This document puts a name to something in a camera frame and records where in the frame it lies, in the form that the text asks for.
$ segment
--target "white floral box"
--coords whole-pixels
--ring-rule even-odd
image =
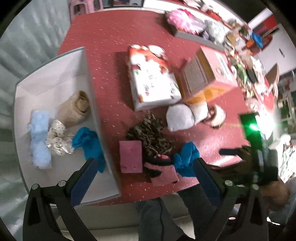
[[[135,111],[172,105],[181,93],[164,50],[155,45],[131,45],[128,49],[128,74]]]

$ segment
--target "person's hand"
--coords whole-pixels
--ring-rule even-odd
[[[251,148],[242,146],[237,149],[229,149],[221,153],[222,155],[238,155],[242,161],[239,163],[218,167],[209,165],[210,168],[216,171],[224,180],[239,180],[242,176],[251,174],[253,171],[253,162],[251,156]],[[260,186],[261,195],[265,198],[266,206],[271,210],[281,209],[289,200],[290,191],[278,177],[278,181],[270,182],[267,185]]]
[[[253,170],[253,162],[251,156],[251,148],[249,146],[242,146],[236,149],[223,149],[220,152],[221,155],[238,155],[242,160],[239,163],[219,167],[209,165],[210,168],[216,171],[224,180],[233,180],[236,177],[242,177],[243,175],[250,174]]]

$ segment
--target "pink stool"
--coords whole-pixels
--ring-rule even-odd
[[[77,5],[79,5],[79,12],[75,14],[74,8]],[[74,20],[75,15],[81,15],[81,14],[87,14],[87,13],[89,13],[89,7],[86,1],[71,0],[71,5],[70,5],[71,21]]]
[[[99,12],[103,10],[103,1],[102,0],[84,0],[87,4],[89,13]]]

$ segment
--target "white bag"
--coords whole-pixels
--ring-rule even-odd
[[[171,132],[187,130],[194,125],[194,115],[185,104],[176,104],[168,108],[166,113],[168,129]]]
[[[206,102],[191,104],[190,109],[194,115],[195,125],[207,118],[208,108]]]

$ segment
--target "light blue cloth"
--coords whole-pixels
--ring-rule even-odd
[[[89,130],[87,127],[82,127],[78,130],[72,140],[72,147],[82,147],[84,151],[85,160],[89,158],[96,159],[98,161],[98,171],[103,173],[106,161],[103,155],[103,151],[95,131]]]
[[[200,152],[196,149],[196,146],[193,142],[188,142],[184,144],[179,154],[174,154],[174,167],[183,177],[195,177],[192,162],[199,157]]]
[[[48,111],[34,110],[28,129],[31,133],[30,150],[34,166],[40,169],[52,167],[50,150],[45,144],[49,128]]]

